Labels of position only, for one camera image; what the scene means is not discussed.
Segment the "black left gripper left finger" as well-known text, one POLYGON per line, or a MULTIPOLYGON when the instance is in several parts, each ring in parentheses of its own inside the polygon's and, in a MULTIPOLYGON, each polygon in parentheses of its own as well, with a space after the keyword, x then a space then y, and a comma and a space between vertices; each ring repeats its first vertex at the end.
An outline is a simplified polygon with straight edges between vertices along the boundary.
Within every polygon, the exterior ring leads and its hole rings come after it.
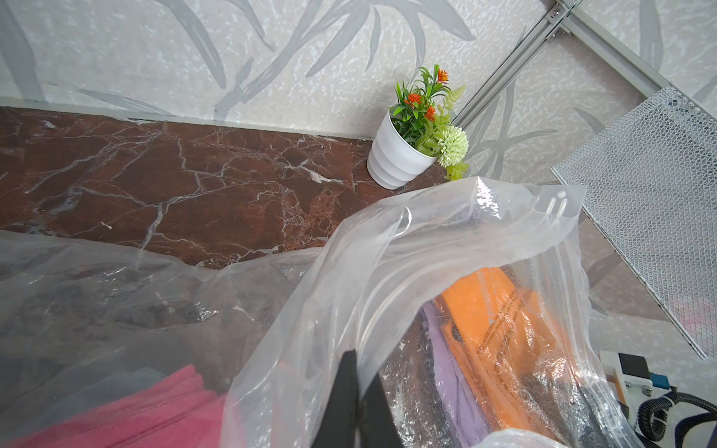
POLYGON ((358 420, 357 353, 343 354, 312 448, 354 448, 358 420))

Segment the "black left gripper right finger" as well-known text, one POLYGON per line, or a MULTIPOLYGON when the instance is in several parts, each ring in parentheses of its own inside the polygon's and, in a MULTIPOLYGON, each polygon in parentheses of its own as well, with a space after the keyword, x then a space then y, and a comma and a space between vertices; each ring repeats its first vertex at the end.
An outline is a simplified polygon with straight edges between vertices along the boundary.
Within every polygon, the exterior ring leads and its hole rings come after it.
POLYGON ((403 448, 379 374, 375 375, 361 398, 358 410, 358 434, 362 448, 403 448))

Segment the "lilac trousers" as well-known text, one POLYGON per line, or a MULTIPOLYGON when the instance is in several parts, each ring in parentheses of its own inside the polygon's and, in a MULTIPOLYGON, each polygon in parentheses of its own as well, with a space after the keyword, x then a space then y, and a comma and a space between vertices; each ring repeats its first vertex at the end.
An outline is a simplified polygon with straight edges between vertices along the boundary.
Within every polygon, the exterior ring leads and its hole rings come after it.
POLYGON ((472 447, 490 433, 485 416, 467 384, 441 331, 442 319, 433 304, 422 307, 433 354, 434 382, 459 447, 472 447))

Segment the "orange trousers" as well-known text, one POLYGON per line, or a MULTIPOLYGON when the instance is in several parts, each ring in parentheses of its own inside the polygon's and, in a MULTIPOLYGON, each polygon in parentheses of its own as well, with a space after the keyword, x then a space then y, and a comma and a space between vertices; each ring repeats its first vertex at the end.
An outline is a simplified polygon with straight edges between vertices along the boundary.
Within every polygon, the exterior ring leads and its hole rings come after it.
POLYGON ((575 440, 561 408, 574 410, 569 349, 541 295, 501 268, 484 268, 435 301, 450 353, 494 430, 524 429, 575 440))

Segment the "clear plastic vacuum bag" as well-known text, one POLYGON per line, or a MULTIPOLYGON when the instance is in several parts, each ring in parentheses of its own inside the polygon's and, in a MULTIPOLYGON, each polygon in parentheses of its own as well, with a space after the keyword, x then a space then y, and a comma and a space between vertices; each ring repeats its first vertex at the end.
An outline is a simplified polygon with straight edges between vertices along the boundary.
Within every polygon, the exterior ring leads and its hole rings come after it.
POLYGON ((43 412, 108 375, 148 368, 166 378, 192 365, 206 389, 227 396, 218 447, 311 447, 341 358, 355 350, 358 420, 379 374, 403 447, 459 447, 422 307, 464 276, 501 268, 537 291, 564 331, 574 410, 561 413, 575 440, 489 427, 472 447, 637 447, 589 343, 585 194, 468 178, 381 200, 323 248, 217 271, 3 231, 1 444, 51 427, 43 412))

